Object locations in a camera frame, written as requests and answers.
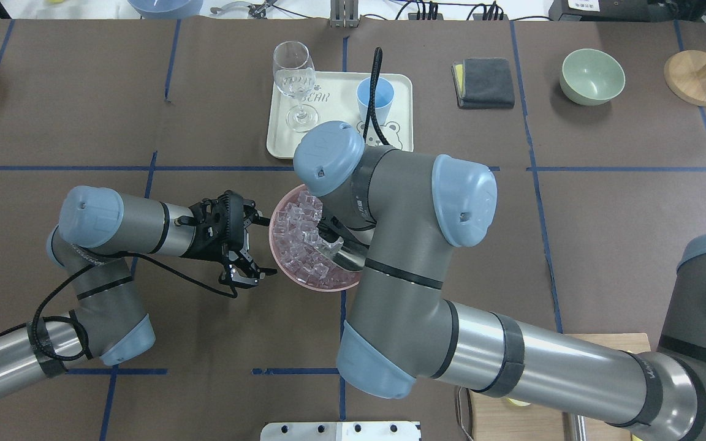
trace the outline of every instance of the wooden base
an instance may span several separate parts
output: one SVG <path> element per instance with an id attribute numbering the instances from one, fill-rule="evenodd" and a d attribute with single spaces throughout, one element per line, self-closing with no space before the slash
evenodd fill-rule
<path id="1" fill-rule="evenodd" d="M 650 351 L 643 333 L 576 334 L 572 337 L 636 354 Z M 563 441 L 563 414 L 541 405 L 517 407 L 507 399 L 471 393 L 473 437 L 492 441 Z M 631 441 L 631 433 L 591 418 L 585 419 L 586 434 L 592 441 Z"/>
<path id="2" fill-rule="evenodd" d="M 706 64 L 706 52 L 685 50 L 673 55 L 664 65 L 664 78 L 669 89 L 683 100 L 706 106 L 706 78 L 697 72 Z"/>

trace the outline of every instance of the plastic cup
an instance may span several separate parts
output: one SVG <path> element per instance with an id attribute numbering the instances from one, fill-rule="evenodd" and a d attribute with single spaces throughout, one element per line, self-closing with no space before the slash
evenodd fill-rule
<path id="1" fill-rule="evenodd" d="M 620 95 L 625 72 L 616 59 L 594 48 L 569 53 L 563 61 L 560 88 L 569 100 L 583 106 L 597 106 Z"/>
<path id="2" fill-rule="evenodd" d="M 366 121 L 366 110 L 370 104 L 370 78 L 359 83 L 356 97 L 359 100 L 359 117 L 363 123 Z M 378 124 L 386 123 L 393 101 L 394 86 L 386 78 L 378 78 L 378 86 L 375 89 L 375 117 L 378 118 Z"/>
<path id="3" fill-rule="evenodd" d="M 144 18 L 180 19 L 198 15 L 203 0 L 128 0 Z"/>

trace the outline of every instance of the bowl of ice cubes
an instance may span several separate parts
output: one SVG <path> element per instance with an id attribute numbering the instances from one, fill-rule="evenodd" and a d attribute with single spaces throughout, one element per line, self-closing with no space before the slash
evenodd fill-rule
<path id="1" fill-rule="evenodd" d="M 342 269 L 318 251 L 333 249 L 317 233 L 323 204 L 302 184 L 279 201 L 268 226 L 268 245 L 278 267 L 292 281 L 326 293 L 347 290 L 359 284 L 361 273 Z"/>

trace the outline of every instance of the glass stem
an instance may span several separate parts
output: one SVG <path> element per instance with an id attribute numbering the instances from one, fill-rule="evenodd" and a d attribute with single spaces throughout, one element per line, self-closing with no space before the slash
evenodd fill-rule
<path id="1" fill-rule="evenodd" d="M 306 111 L 303 108 L 303 98 L 299 100 L 299 106 L 298 106 L 298 111 L 296 112 L 296 118 L 297 119 L 303 119 L 306 118 Z"/>

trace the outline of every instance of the wine glass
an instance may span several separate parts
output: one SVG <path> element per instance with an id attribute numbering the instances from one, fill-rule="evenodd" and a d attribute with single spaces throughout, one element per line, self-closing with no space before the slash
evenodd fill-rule
<path id="1" fill-rule="evenodd" d="M 299 104 L 287 115 L 288 126 L 296 132 L 306 132 L 317 125 L 317 110 L 302 100 L 314 88 L 314 64 L 302 42 L 282 42 L 274 49 L 274 83 L 286 97 Z"/>

